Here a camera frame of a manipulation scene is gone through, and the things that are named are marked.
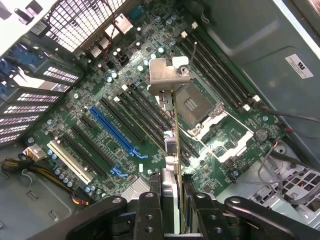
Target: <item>gray metal surface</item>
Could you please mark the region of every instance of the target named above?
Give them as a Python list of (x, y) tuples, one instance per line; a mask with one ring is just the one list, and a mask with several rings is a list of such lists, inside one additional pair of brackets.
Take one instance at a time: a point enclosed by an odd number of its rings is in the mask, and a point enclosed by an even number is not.
[[(0, 151), (15, 158), (23, 147), (13, 145)], [(77, 207), (69, 195), (46, 179), (36, 177), (26, 187), (21, 174), (7, 176), (0, 170), (0, 240), (24, 240), (69, 217)]]
[[(203, 0), (212, 24), (203, 25), (268, 104), (279, 111), (320, 117), (320, 51), (281, 0)], [(297, 54), (314, 75), (302, 79), (285, 58)], [(320, 125), (292, 118), (294, 130), (320, 136)], [(320, 169), (320, 140), (294, 136)]]

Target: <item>metal mesh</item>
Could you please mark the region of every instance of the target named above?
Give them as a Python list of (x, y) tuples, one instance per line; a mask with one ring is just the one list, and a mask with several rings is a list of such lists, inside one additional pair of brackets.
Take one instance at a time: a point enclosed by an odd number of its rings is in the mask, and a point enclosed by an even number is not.
[(62, 0), (47, 16), (51, 29), (46, 35), (73, 52), (112, 16), (103, 1), (114, 13), (126, 0)]

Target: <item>blue pcie slot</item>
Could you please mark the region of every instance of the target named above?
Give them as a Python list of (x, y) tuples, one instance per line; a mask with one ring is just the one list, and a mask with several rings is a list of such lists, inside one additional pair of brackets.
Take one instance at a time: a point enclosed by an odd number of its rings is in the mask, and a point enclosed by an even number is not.
[(102, 126), (107, 129), (110, 134), (114, 136), (114, 138), (124, 149), (129, 152), (131, 156), (137, 156), (140, 159), (145, 159), (148, 157), (147, 155), (141, 155), (141, 153), (138, 151), (138, 148), (132, 146), (131, 143), (128, 142), (128, 140), (122, 135), (122, 133), (120, 133), (95, 106), (90, 107), (90, 113), (98, 120), (99, 123), (101, 123)]

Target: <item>motherboard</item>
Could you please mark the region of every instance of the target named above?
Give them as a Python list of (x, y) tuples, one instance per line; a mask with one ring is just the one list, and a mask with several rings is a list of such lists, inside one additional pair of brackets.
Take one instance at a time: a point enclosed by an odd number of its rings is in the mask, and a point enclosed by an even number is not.
[[(148, 91), (150, 59), (169, 65), (173, 57), (189, 58), (192, 80), (177, 90), (175, 104), (182, 172), (197, 191), (219, 195), (282, 136), (276, 117), (250, 105), (254, 89), (205, 30), (163, 2), (134, 7), (127, 14), (134, 31), (106, 56), (92, 50), (84, 79), (24, 136), (46, 153), (61, 181), (95, 201), (148, 191), (149, 176), (166, 167), (172, 119)], [(205, 125), (215, 111), (211, 118), (220, 119)]]

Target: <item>white pci slot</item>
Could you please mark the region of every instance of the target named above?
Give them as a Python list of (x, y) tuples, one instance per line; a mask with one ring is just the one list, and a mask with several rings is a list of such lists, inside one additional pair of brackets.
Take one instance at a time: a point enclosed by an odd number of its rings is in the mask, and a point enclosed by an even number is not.
[(78, 176), (85, 184), (89, 184), (94, 177), (85, 171), (84, 167), (66, 151), (61, 145), (57, 144), (57, 141), (50, 141), (47, 146), (54, 152), (65, 165), (72, 170), (74, 174)]

